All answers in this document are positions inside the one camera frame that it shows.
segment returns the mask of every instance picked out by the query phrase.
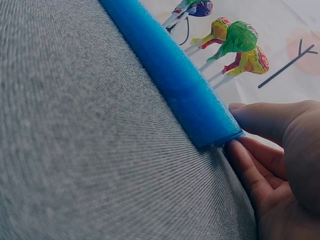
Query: lollipop stick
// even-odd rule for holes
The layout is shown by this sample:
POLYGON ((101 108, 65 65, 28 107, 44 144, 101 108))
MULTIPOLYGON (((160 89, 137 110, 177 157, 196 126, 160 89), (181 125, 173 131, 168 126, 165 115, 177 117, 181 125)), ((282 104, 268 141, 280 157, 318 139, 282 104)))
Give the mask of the lollipop stick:
POLYGON ((218 72, 216 75, 214 75, 213 77, 211 77, 208 82, 211 83, 213 82, 215 79, 217 79, 218 77, 220 77, 222 75, 222 72, 218 72))
POLYGON ((188 47, 186 50, 184 50, 184 52, 185 52, 185 53, 191 52, 191 51, 193 51, 194 49, 200 47, 201 45, 203 45, 203 41, 202 41, 202 40, 200 40, 199 42, 191 45, 191 46, 188 47))
POLYGON ((211 61, 207 62, 205 65, 200 67, 199 71, 203 73, 204 70, 206 70, 208 67, 210 67, 215 61, 216 60, 211 60, 211 61))
POLYGON ((180 20, 177 22, 177 24, 175 25, 174 29, 172 29, 171 34, 174 34, 175 31, 177 29, 179 29, 180 25, 184 22, 184 20, 188 17, 189 13, 186 11, 183 13, 182 17, 180 18, 180 20))
POLYGON ((195 51, 187 54, 189 57, 191 57, 192 55, 196 54, 197 52, 201 51, 202 49, 201 48, 197 48, 195 51))
POLYGON ((171 23, 179 16, 179 14, 172 14, 163 24, 162 26, 164 28, 167 28, 169 25, 171 25, 171 23))
POLYGON ((216 85, 214 85, 212 88, 216 90, 221 85, 226 84, 227 82, 231 81, 236 75, 224 75, 223 79, 218 82, 216 85))
POLYGON ((180 19, 176 18, 175 20, 173 20, 173 22, 171 22, 169 24, 169 26, 167 26, 167 28, 170 28, 171 26, 175 25, 177 22, 179 22, 180 19))

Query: blue foam pool noodle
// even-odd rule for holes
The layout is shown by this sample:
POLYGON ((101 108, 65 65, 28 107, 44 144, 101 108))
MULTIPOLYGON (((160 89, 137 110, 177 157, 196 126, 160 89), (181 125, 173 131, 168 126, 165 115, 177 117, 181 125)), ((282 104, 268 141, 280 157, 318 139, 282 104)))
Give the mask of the blue foam pool noodle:
POLYGON ((138 0, 100 0, 196 147, 243 134, 199 70, 138 0))

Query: hand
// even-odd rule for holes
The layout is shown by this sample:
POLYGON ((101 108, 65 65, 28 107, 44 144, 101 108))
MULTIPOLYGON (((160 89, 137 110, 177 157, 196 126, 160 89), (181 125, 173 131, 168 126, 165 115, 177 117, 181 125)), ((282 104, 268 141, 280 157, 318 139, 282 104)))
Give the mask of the hand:
POLYGON ((252 201, 260 239, 320 239, 320 102, 229 109, 245 131, 284 148, 248 137, 225 147, 252 201))

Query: wrapped lollipop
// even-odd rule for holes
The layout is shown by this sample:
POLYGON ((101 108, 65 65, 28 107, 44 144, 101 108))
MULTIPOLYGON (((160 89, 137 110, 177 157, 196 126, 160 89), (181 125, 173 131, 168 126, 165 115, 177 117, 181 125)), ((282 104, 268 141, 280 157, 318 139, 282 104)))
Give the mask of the wrapped lollipop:
POLYGON ((191 41, 191 46, 185 52, 191 56, 198 51, 205 49, 211 44, 222 44, 227 37, 227 29, 231 22, 225 17, 219 17, 211 23, 211 32, 204 38, 194 38, 191 41))
POLYGON ((217 53, 206 60, 206 64, 200 68, 203 72, 215 60, 223 57, 227 53, 241 53, 252 51, 257 44, 258 33, 248 23, 236 21, 227 28, 226 39, 217 53))
POLYGON ((177 25, 176 27, 178 27, 188 15, 205 17, 211 14, 212 9, 213 4, 211 0, 182 0, 162 26, 169 28, 170 26, 177 25))
POLYGON ((265 74, 269 71, 269 62, 267 56, 258 46, 252 51, 237 52, 235 61, 228 66, 225 66, 222 74, 227 72, 227 75, 239 75, 243 72, 253 74, 265 74))

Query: gray upholstery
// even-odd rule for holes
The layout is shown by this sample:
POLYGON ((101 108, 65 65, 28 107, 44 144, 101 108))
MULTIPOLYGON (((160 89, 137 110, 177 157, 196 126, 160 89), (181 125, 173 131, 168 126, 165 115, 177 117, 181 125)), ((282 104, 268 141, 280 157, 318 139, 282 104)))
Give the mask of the gray upholstery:
POLYGON ((1 0, 0 82, 1 240, 256 238, 97 0, 1 0))

